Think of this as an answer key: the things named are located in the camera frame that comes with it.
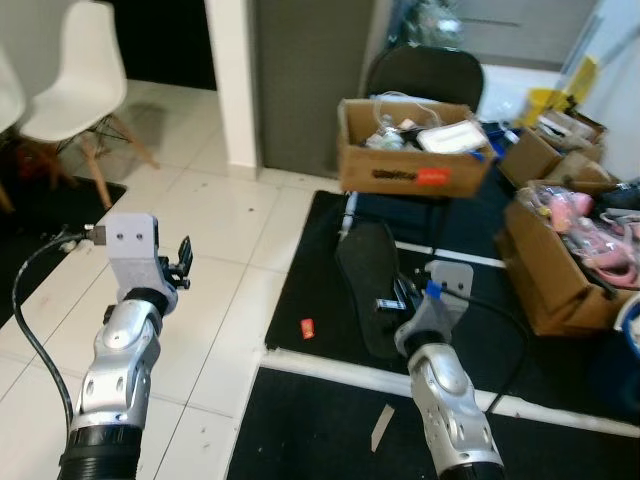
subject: yellow object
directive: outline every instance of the yellow object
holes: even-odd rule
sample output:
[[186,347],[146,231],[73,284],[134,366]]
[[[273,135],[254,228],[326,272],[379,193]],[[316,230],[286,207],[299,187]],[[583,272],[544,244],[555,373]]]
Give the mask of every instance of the yellow object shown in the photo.
[[567,94],[551,88],[532,88],[529,90],[527,106],[522,114],[520,123],[532,127],[538,121],[538,116],[547,108],[564,111],[569,106]]
[[548,108],[563,112],[569,107],[567,98],[570,95],[573,96],[575,103],[583,103],[591,91],[597,73],[598,65],[595,60],[586,56],[573,75],[566,91],[561,92],[551,88],[532,88],[529,90],[527,106],[518,123],[531,127],[538,121],[538,116]]
[[569,88],[567,88],[567,95],[573,95],[576,103],[583,103],[591,91],[597,73],[598,64],[596,61],[592,57],[584,57],[580,68],[576,70],[573,79],[571,79]]

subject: cardboard box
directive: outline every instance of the cardboard box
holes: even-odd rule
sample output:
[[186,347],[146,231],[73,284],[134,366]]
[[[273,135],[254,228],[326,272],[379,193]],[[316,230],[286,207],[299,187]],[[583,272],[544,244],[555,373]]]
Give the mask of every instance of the cardboard box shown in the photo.
[[[557,136],[550,134],[543,125],[552,130],[562,132]],[[579,149],[589,149],[601,143],[606,129],[603,125],[594,122],[582,114],[575,113],[569,116],[558,111],[548,111],[538,117],[535,132],[552,147],[569,152]]]
[[[582,184],[585,193],[610,190],[611,185]],[[496,245],[537,335],[582,336],[608,330],[618,311],[635,292],[618,290],[607,299],[591,283],[562,240],[536,214],[518,201],[505,210],[506,231]]]
[[613,175],[580,151],[567,155],[545,179],[555,182],[569,180],[571,182],[614,183],[616,181]]
[[[436,111],[446,125],[473,118],[464,105],[425,106]],[[381,110],[396,124],[406,118],[419,125],[432,120],[431,114],[415,102],[383,102]],[[343,100],[338,107],[338,128],[340,183],[345,191],[472,197],[496,156],[489,144],[480,149],[482,160],[467,153],[443,155],[362,147],[378,129],[372,100]]]
[[529,180],[544,178],[562,158],[551,145],[525,127],[520,141],[507,151],[499,168],[515,187],[521,188]]

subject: black chair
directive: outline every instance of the black chair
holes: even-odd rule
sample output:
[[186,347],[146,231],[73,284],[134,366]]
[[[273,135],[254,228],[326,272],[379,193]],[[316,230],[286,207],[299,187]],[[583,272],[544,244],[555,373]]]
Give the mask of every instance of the black chair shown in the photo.
[[480,62],[461,50],[401,47],[386,50],[369,69],[366,96],[390,90],[413,97],[468,105],[478,109],[484,74]]

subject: metal bracket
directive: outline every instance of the metal bracket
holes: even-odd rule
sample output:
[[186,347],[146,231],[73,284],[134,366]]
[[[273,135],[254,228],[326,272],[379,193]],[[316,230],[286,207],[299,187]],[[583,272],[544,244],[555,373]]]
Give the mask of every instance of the metal bracket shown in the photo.
[[[431,280],[439,285],[460,292],[464,296],[471,292],[473,268],[467,264],[434,260],[425,266],[425,271],[429,272]],[[411,320],[402,324],[396,331],[396,348],[402,355],[407,356],[407,339],[425,331],[438,332],[447,343],[450,342],[453,327],[467,311],[468,306],[468,302],[444,292],[440,298],[425,294]]]
[[134,288],[150,288],[167,298],[165,315],[173,311],[178,293],[170,285],[158,257],[158,221],[146,213],[109,215],[106,223],[107,254],[118,281],[118,301]]

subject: red object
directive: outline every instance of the red object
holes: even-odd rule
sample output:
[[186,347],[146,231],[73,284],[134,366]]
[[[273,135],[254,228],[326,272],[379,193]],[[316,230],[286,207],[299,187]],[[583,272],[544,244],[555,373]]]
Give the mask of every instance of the red object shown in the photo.
[[300,320],[300,328],[302,329],[302,338],[304,338],[305,340],[309,340],[316,335],[316,332],[313,328],[313,319],[311,318]]
[[421,168],[418,170],[418,185],[442,186],[449,183],[451,178],[450,168]]

